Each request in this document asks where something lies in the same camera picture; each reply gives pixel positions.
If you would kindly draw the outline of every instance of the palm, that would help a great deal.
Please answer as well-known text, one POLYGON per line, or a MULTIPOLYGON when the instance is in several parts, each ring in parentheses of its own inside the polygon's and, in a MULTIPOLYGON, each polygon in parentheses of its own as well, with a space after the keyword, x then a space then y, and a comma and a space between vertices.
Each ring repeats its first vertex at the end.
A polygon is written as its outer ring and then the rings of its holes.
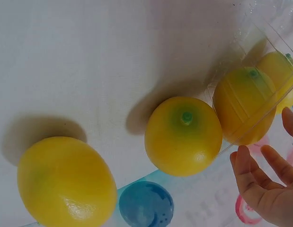
MULTIPOLYGON (((293 136, 293 113, 284 109, 282 119, 293 136)), ((263 146, 261 152, 286 187, 272 181, 250 156, 248 148, 240 146, 238 152, 231 154, 239 192, 267 221, 279 227, 293 227, 293 167, 270 146, 263 146)))

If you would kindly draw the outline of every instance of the transparent plastic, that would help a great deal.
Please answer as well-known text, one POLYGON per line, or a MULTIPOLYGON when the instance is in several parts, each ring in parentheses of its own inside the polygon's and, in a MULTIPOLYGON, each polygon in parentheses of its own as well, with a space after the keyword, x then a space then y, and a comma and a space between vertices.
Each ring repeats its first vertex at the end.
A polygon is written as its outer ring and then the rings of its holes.
MULTIPOLYGON (((239 145, 240 140, 257 127, 257 125, 261 124, 293 89, 293 49, 286 43, 284 38, 288 36, 288 26, 292 26, 293 23, 290 20, 293 19, 293 6, 289 4, 290 1, 279 1, 279 3, 280 2, 283 2, 281 6, 286 10, 276 10, 276 7, 272 4, 271 6, 274 7, 271 8, 275 10, 275 13, 271 14, 267 12, 265 14, 261 13, 263 10, 272 11, 272 9, 268 7, 269 4, 266 2, 258 8, 251 5, 250 12, 247 12, 242 20, 241 28, 234 35, 234 40, 230 44, 228 52, 220 61, 211 83, 204 92, 206 102, 215 109, 213 104, 214 92, 219 82, 229 73, 247 67, 254 67, 255 70, 259 70, 257 65, 262 58, 269 53, 279 52, 280 55, 282 54, 284 57, 288 57, 287 62, 283 63, 286 64, 286 67, 291 67, 291 74, 287 75, 282 84, 275 85, 275 92, 266 100, 266 103, 270 103, 270 105, 262 105, 253 115, 250 115, 246 121, 252 119, 259 112, 263 113, 261 118, 259 118, 242 137, 238 137, 236 141, 229 142, 224 140, 219 155, 227 151, 233 144, 239 145), (285 14, 285 16, 279 19, 278 17, 282 15, 281 12, 285 14)), ((229 82, 229 86, 234 87, 232 81, 229 82)), ((238 131, 244 127, 246 121, 241 122, 242 125, 237 129, 238 131)))

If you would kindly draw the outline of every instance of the finger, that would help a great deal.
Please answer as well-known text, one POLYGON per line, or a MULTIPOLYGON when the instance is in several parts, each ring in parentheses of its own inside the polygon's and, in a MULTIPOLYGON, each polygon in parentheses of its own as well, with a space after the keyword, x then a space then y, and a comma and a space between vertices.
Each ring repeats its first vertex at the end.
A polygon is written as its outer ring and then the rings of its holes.
POLYGON ((241 196, 251 208, 257 210, 267 190, 258 185, 251 173, 250 158, 249 149, 246 146, 240 146, 236 155, 234 174, 241 196))
POLYGON ((275 149, 269 145, 264 145, 261 148, 261 152, 278 175, 281 181, 284 182, 287 186, 293 183, 293 167, 282 158, 275 149))
POLYGON ((293 137, 293 112, 288 107, 282 111, 282 121, 285 130, 293 137))
POLYGON ((251 157, 251 163, 250 163, 250 171, 253 174, 255 180, 260 185, 260 187, 271 190, 275 188, 284 188, 283 185, 272 181, 266 173, 259 167, 257 162, 251 157))
POLYGON ((237 152, 231 153, 230 160, 231 160, 231 166, 232 166, 233 169, 235 167, 236 157, 237 157, 237 152))

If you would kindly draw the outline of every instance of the clear plastic container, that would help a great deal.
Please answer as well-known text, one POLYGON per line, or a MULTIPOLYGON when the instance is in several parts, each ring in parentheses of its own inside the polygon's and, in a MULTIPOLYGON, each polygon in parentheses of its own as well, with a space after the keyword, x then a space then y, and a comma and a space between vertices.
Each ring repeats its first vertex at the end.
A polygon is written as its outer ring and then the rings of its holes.
MULTIPOLYGON (((270 10, 266 3, 265 6, 266 7, 261 5, 258 8, 250 8, 250 12, 247 13, 246 17, 243 19, 241 28, 234 35, 234 40, 230 44, 228 52, 223 56, 223 59, 221 59, 214 77, 205 91, 205 100, 218 113, 219 110, 217 108, 222 109, 223 107, 217 104, 215 106, 213 101, 217 85, 221 83, 223 79, 225 80, 225 77, 230 73, 236 72, 236 70, 254 69, 258 73, 264 72, 268 74, 268 77, 271 77, 270 74, 274 73, 274 71, 278 71, 280 73, 278 74, 278 72, 275 72, 273 76, 277 77, 280 75, 283 78, 274 83, 275 90, 266 92, 266 94, 264 94, 265 91, 258 90, 261 96, 266 96, 266 100, 256 111, 253 111, 252 114, 248 114, 249 110, 246 109, 245 103, 238 98, 238 93, 240 91, 237 90, 238 86, 236 86, 234 80, 229 80, 227 78, 227 87, 224 87, 224 89, 228 89, 228 92, 229 90, 232 91, 230 95, 225 95, 228 96, 228 98, 229 96, 235 96, 234 99, 238 103, 237 106, 232 106, 233 110, 229 109, 225 111, 229 111, 230 118, 232 117, 232 111, 237 112, 238 115, 244 114, 244 116, 239 116, 241 125, 236 128, 234 133, 238 131, 244 131, 245 133, 240 133, 242 134, 241 136, 235 136, 236 139, 232 138, 233 135, 228 136, 229 139, 223 141, 220 154, 227 151, 233 144, 250 144, 248 142, 242 142, 244 141, 242 138, 246 138, 253 130, 260 130, 262 125, 266 125, 266 131, 268 131, 272 124, 272 119, 268 120, 267 123, 269 115, 274 116, 275 114, 273 112, 276 110, 279 114, 282 107, 287 106, 289 103, 291 103, 291 106, 293 105, 293 49, 286 42, 287 37, 290 35, 288 33, 288 26, 292 26, 293 7, 289 7, 289 5, 285 8, 286 10, 283 9, 283 13, 284 11, 289 13, 285 13, 282 19, 278 18, 278 10, 275 10, 276 21, 273 21, 269 17, 271 15, 270 13, 264 14, 268 15, 266 18, 261 16, 262 13, 260 12, 263 10, 262 8, 270 10)), ((257 97, 251 93, 244 93, 241 94, 241 96, 251 96, 250 98, 252 98, 252 96, 253 98, 257 97)))

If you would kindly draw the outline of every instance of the lemon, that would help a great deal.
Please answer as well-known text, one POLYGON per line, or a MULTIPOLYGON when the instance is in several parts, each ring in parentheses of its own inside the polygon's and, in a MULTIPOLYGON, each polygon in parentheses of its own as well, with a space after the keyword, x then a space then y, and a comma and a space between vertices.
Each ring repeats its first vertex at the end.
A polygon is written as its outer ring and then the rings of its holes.
POLYGON ((116 204, 116 185, 101 156, 69 137, 51 137, 29 148, 17 173, 21 199, 46 227, 100 226, 116 204))
POLYGON ((218 155, 222 130, 214 110, 190 97, 173 97, 151 115, 144 137, 151 162, 173 176, 207 168, 218 155))
POLYGON ((267 133, 276 102, 273 82, 254 67, 227 74, 213 95, 224 138, 236 145, 256 143, 267 133))
MULTIPOLYGON (((290 54, 285 56, 279 51, 266 54, 257 67, 266 73, 273 81, 277 99, 281 100, 293 86, 293 59, 290 54)), ((293 89, 278 104, 277 113, 280 114, 284 107, 293 105, 293 89)))

